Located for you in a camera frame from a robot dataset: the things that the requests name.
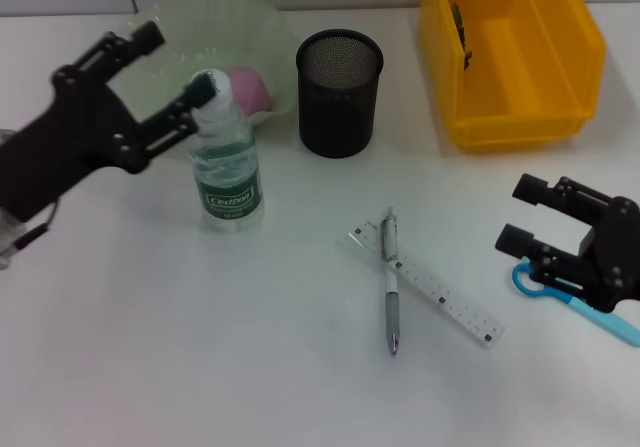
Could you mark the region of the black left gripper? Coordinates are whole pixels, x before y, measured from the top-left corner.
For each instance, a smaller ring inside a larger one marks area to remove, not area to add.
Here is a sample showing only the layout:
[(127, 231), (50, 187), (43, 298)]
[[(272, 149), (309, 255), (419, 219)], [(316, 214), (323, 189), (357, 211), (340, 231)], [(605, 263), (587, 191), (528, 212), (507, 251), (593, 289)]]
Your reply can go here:
[(150, 160), (198, 131), (192, 111), (216, 96), (200, 76), (140, 125), (106, 85), (165, 43), (153, 21), (129, 38), (104, 34), (52, 76), (54, 100), (1, 146), (1, 208), (21, 222), (44, 210), (92, 172), (142, 172)]

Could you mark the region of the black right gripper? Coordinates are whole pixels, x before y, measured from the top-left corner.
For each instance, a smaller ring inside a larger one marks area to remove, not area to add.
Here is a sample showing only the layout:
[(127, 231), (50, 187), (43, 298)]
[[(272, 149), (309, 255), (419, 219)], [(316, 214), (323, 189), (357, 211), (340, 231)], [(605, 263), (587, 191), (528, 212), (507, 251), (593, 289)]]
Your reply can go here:
[[(639, 206), (624, 197), (606, 196), (568, 177), (555, 186), (523, 174), (512, 196), (542, 204), (592, 225), (580, 243), (580, 257), (561, 251), (534, 235), (506, 224), (495, 247), (528, 260), (529, 278), (574, 297), (585, 297), (593, 308), (611, 313), (624, 300), (639, 300)], [(596, 283), (589, 287), (589, 263)]]

